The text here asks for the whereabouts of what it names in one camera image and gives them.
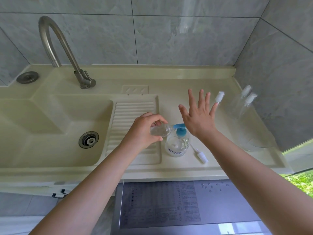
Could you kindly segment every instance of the clear plastic bottle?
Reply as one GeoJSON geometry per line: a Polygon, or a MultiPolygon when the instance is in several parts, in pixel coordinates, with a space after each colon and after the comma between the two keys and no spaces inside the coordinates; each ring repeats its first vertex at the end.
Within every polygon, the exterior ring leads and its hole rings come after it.
{"type": "Polygon", "coordinates": [[[236,111],[240,110],[242,106],[245,104],[245,99],[249,92],[251,91],[252,87],[250,85],[247,85],[242,92],[235,96],[234,99],[230,102],[230,104],[227,106],[227,114],[232,117],[234,117],[234,114],[236,111]]]}
{"type": "Polygon", "coordinates": [[[241,118],[241,116],[249,109],[251,103],[257,96],[258,95],[255,93],[251,93],[250,95],[248,95],[248,97],[244,100],[244,104],[241,107],[237,107],[234,109],[232,114],[233,118],[234,119],[241,118]]]}
{"type": "Polygon", "coordinates": [[[189,148],[189,133],[187,133],[185,124],[174,125],[176,131],[172,131],[165,142],[165,150],[172,157],[184,155],[189,148]]]}
{"type": "Polygon", "coordinates": [[[154,136],[166,137],[172,131],[178,129],[181,126],[184,127],[185,125],[184,124],[175,124],[175,125],[162,124],[160,126],[153,126],[150,128],[150,134],[154,136]]]}

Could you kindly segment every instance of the sink basin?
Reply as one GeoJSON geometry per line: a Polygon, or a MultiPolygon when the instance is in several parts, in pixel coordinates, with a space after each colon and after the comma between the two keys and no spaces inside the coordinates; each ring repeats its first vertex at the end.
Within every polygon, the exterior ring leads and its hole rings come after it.
{"type": "Polygon", "coordinates": [[[0,168],[92,166],[100,158],[113,108],[105,95],[42,95],[0,101],[0,168]],[[91,148],[79,146],[88,131],[91,148]]]}

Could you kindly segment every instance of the drain hole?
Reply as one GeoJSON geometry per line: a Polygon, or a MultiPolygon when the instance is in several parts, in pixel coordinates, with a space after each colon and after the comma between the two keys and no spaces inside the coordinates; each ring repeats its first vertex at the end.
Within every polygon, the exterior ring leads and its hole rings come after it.
{"type": "Polygon", "coordinates": [[[96,143],[99,140],[99,135],[94,131],[89,131],[87,133],[84,133],[79,138],[79,146],[83,149],[91,148],[92,146],[95,146],[96,143]]]}

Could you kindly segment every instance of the person's left hand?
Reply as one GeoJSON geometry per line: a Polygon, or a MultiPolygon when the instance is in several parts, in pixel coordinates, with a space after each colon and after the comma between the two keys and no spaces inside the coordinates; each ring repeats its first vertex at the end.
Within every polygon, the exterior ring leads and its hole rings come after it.
{"type": "Polygon", "coordinates": [[[147,148],[150,144],[158,141],[162,141],[161,136],[153,136],[150,134],[150,127],[161,125],[161,122],[167,124],[167,120],[160,114],[152,114],[147,112],[142,116],[135,119],[133,125],[129,129],[128,133],[123,138],[121,145],[127,145],[128,147],[136,147],[138,153],[147,148]]]}

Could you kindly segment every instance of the stainless steel faucet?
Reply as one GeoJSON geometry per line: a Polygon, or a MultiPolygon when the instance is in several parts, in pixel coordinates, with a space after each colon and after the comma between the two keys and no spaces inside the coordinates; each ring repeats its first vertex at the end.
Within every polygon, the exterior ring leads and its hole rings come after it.
{"type": "Polygon", "coordinates": [[[62,31],[58,27],[58,25],[48,16],[42,16],[39,19],[39,33],[41,37],[42,44],[44,45],[44,48],[46,50],[46,53],[53,65],[53,67],[60,67],[61,63],[60,60],[54,50],[54,47],[51,42],[49,27],[54,31],[57,38],[59,39],[68,59],[70,60],[73,68],[74,68],[74,74],[80,83],[81,89],[87,89],[90,87],[94,87],[96,85],[96,80],[91,79],[87,73],[87,71],[84,71],[80,69],[78,66],[78,63],[76,62],[76,59],[74,58],[74,55],[71,51],[71,49],[68,46],[68,43],[65,39],[65,36],[63,35],[62,31]]]}

